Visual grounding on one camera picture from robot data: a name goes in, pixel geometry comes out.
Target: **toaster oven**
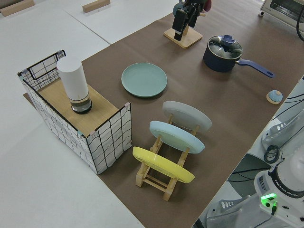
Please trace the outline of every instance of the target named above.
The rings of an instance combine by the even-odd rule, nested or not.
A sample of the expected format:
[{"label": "toaster oven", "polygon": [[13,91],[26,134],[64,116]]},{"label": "toaster oven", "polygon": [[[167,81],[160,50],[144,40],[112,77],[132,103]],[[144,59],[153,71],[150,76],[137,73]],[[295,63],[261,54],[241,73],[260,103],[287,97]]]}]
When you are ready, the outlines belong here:
[{"label": "toaster oven", "polygon": [[269,14],[293,28],[296,28],[300,17],[299,30],[303,32],[304,16],[301,14],[303,5],[304,0],[265,0],[260,15]]}]

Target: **pot handle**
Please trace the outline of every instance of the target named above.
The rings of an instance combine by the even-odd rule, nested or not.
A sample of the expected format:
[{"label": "pot handle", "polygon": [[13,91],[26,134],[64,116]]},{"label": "pot handle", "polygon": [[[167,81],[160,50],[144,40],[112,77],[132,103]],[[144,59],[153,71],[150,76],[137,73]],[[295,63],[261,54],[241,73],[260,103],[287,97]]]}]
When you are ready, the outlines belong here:
[{"label": "pot handle", "polygon": [[271,71],[267,70],[266,68],[262,67],[261,65],[246,59],[239,59],[236,61],[236,64],[240,66],[251,66],[252,68],[256,69],[257,71],[261,72],[262,74],[266,75],[267,77],[273,78],[275,74]]}]

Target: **plate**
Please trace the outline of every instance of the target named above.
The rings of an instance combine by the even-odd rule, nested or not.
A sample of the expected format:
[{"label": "plate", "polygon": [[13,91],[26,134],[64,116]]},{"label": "plate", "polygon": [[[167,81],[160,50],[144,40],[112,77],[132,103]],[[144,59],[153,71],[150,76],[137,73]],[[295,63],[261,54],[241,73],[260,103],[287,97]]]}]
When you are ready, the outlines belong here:
[{"label": "plate", "polygon": [[205,148],[205,145],[194,135],[189,132],[160,121],[150,122],[150,132],[160,140],[180,151],[186,151],[189,148],[189,153],[200,153]]},{"label": "plate", "polygon": [[133,156],[152,169],[178,181],[190,183],[194,175],[178,164],[140,147],[133,147]]},{"label": "plate", "polygon": [[152,97],[165,89],[167,76],[154,64],[135,63],[123,71],[122,84],[134,96]]},{"label": "plate", "polygon": [[166,117],[172,114],[172,121],[188,130],[195,130],[199,125],[199,132],[206,132],[212,126],[211,120],[200,110],[177,101],[166,101],[162,104]]}]

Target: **saucepan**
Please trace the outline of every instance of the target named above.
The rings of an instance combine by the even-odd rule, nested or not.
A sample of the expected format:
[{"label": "saucepan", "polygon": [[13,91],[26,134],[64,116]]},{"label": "saucepan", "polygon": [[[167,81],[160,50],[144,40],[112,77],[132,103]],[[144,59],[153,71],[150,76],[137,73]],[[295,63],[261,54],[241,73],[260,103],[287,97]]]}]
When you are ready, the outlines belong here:
[{"label": "saucepan", "polygon": [[250,66],[262,74],[273,78],[275,74],[261,65],[246,59],[241,59],[243,49],[241,45],[230,35],[214,36],[208,41],[203,60],[212,70],[227,72],[232,70],[235,64]]}]

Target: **white plate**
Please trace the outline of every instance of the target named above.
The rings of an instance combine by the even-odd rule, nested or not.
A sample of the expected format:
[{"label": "white plate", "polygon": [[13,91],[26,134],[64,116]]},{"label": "white plate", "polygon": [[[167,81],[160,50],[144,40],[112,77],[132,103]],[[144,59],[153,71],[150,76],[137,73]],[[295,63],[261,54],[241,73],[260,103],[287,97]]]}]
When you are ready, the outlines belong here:
[{"label": "white plate", "polygon": [[198,131],[202,132],[206,132],[212,126],[211,120],[204,113],[181,102],[166,101],[162,104],[162,110],[168,118],[173,114],[172,121],[175,124],[192,131],[197,125]]},{"label": "white plate", "polygon": [[123,71],[122,84],[134,96],[151,97],[165,89],[167,76],[154,64],[135,63]]}]

